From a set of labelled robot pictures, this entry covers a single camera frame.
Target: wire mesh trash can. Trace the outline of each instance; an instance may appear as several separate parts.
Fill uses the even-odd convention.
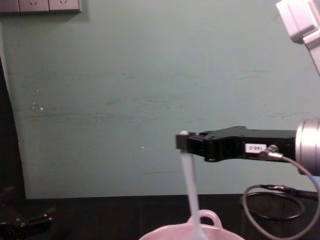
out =
[[[301,218],[305,207],[291,196],[273,192],[253,192],[247,195],[247,204],[255,221],[276,237],[288,238],[306,227]],[[269,240],[252,225],[243,206],[241,232],[245,240]]]

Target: green painted wall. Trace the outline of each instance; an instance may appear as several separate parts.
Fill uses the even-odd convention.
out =
[[[185,194],[181,130],[296,129],[320,81],[270,0],[91,0],[3,17],[29,198]],[[311,184],[290,165],[197,158],[202,194]]]

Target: wall socket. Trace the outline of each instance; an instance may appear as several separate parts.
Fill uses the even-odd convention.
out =
[[[79,0],[49,0],[50,11],[79,11]]]
[[[19,12],[18,0],[0,0],[0,13]]]
[[[20,12],[48,12],[48,0],[19,0]]]

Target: white robot part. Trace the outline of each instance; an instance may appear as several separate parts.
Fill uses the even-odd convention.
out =
[[[320,74],[320,0],[282,0],[276,4],[293,42],[305,44]]]

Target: black cable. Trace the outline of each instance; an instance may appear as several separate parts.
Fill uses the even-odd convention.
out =
[[[271,191],[279,191],[286,194],[290,194],[293,196],[297,196],[299,198],[309,199],[309,200],[318,200],[318,194],[316,191],[305,191],[305,190],[297,190],[292,187],[284,186],[284,185],[261,185],[261,188],[268,189]]]
[[[303,166],[301,166],[299,163],[297,163],[296,161],[283,156],[281,158],[281,160],[283,160],[284,162],[288,162],[292,165],[294,165],[296,168],[298,168],[301,172],[303,172],[313,183],[313,185],[315,186],[316,192],[317,192],[317,199],[318,199],[318,205],[317,205],[317,209],[316,212],[314,214],[313,219],[311,220],[311,222],[309,223],[309,225],[302,230],[301,232],[299,232],[298,234],[294,235],[294,236],[290,236],[290,237],[277,237],[274,236],[270,233],[268,233],[267,231],[265,231],[256,221],[255,219],[252,217],[250,210],[248,208],[248,203],[247,203],[247,195],[248,193],[252,190],[252,189],[256,189],[256,188],[265,188],[265,185],[262,184],[257,184],[257,185],[253,185],[248,187],[244,193],[243,193],[243,198],[242,198],[242,205],[243,205],[243,209],[244,212],[247,216],[247,218],[249,219],[249,221],[256,227],[256,229],[263,234],[264,236],[266,236],[267,238],[271,239],[271,240],[296,240],[299,239],[301,237],[303,237],[306,233],[308,233],[318,222],[319,217],[320,217],[320,185],[317,181],[317,179],[315,177],[312,176],[312,174],[305,169]]]

